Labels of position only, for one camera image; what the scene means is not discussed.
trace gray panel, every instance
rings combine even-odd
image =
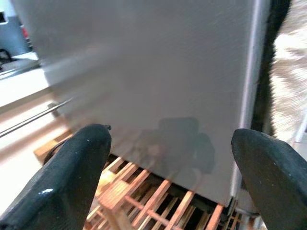
[[[116,154],[228,205],[253,0],[16,4],[72,127],[110,124]]]

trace metal plate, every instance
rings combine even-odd
[[[110,124],[117,155],[228,205],[256,1],[15,2],[71,127]]]

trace wooden dish rack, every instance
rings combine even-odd
[[[43,161],[47,153],[62,140],[71,137],[66,131],[36,149]],[[235,212],[235,206],[221,218],[224,207],[200,210],[193,204],[194,192],[185,190],[182,197],[169,193],[169,180],[151,183],[157,177],[121,157],[110,155],[102,171],[97,191],[87,216],[85,230],[235,230],[239,225],[253,230],[253,219]]]

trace metal rod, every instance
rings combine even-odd
[[[21,127],[23,127],[23,126],[25,126],[25,125],[27,125],[27,124],[37,120],[37,119],[39,119],[39,118],[41,118],[42,116],[45,116],[46,114],[49,114],[49,113],[59,109],[60,107],[62,107],[65,104],[67,104],[70,100],[71,99],[69,99],[67,101],[64,101],[64,102],[62,102],[62,103],[60,103],[60,104],[58,104],[56,106],[53,106],[53,107],[51,107],[51,108],[49,108],[49,109],[47,109],[45,111],[42,111],[41,113],[36,114],[35,116],[32,116],[32,117],[30,117],[30,118],[28,118],[28,119],[26,119],[26,120],[24,120],[24,121],[22,121],[22,122],[20,122],[20,123],[18,123],[16,125],[14,125],[14,126],[8,128],[8,129],[0,132],[0,138],[2,138],[4,136],[8,135],[9,133],[11,133],[11,132],[13,132],[13,131],[15,131],[15,130],[17,130],[17,129],[19,129],[19,128],[21,128]]]

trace white fuzzy fabric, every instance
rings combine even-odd
[[[270,76],[276,138],[293,144],[307,108],[307,0],[293,0],[275,40]]]

